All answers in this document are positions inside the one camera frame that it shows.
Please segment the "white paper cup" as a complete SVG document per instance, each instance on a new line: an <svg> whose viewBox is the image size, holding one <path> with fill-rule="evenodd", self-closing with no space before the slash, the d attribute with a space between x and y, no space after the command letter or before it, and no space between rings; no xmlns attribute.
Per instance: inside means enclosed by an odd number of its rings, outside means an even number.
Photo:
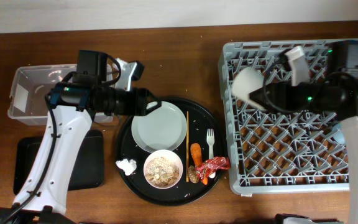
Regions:
<svg viewBox="0 0 358 224"><path fill-rule="evenodd" d="M233 80L232 95L248 104L260 108L261 106L249 98L249 94L262 88L264 77L252 67L241 70Z"/></svg>

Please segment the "grey round plate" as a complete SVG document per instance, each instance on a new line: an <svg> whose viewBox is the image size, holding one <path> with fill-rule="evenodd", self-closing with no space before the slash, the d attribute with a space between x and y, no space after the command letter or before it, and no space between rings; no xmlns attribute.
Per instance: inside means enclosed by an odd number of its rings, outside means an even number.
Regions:
<svg viewBox="0 0 358 224"><path fill-rule="evenodd" d="M186 118L178 106L163 101L161 107L147 116L133 117L131 132L135 143L149 153L172 151L186 137Z"/></svg>

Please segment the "white tissue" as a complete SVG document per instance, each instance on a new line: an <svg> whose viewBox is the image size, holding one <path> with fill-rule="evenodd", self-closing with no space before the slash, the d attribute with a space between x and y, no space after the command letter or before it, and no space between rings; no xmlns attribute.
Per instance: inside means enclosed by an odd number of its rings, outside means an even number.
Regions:
<svg viewBox="0 0 358 224"><path fill-rule="evenodd" d="M126 176L131 175L137 169L137 163L133 159L123 159L116 161L116 165L120 168Z"/></svg>

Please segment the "light blue cup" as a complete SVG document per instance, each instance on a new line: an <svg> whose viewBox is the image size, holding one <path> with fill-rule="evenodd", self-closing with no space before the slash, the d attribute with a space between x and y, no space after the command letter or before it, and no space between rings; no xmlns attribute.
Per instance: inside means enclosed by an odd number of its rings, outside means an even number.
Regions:
<svg viewBox="0 0 358 224"><path fill-rule="evenodd" d="M342 144L342 145L345 145L346 144L346 140L345 140L345 137L341 131L341 124L338 123L338 124L335 124L333 126L333 129L332 131L334 132L333 134L333 139L339 143L339 144Z"/></svg>

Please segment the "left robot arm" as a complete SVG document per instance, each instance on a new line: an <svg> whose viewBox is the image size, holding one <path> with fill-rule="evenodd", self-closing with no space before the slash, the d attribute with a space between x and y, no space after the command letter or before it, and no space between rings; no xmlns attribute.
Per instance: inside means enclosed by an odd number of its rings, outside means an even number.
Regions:
<svg viewBox="0 0 358 224"><path fill-rule="evenodd" d="M68 186L80 146L96 113L145 116L161 107L146 88L132 88L144 65L91 50L78 54L76 70L46 95L47 125L35 161L0 223L71 223L65 216Z"/></svg>

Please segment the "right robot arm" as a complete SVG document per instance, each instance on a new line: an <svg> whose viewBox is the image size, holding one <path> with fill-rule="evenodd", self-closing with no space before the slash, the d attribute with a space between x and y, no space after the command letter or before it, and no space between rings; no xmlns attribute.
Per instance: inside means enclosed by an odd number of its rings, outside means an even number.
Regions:
<svg viewBox="0 0 358 224"><path fill-rule="evenodd" d="M349 160L349 223L358 223L358 40L331 43L327 74L320 82L311 80L301 47L282 52L276 64L290 68L291 81L267 83L264 77L237 97L269 112L336 113Z"/></svg>

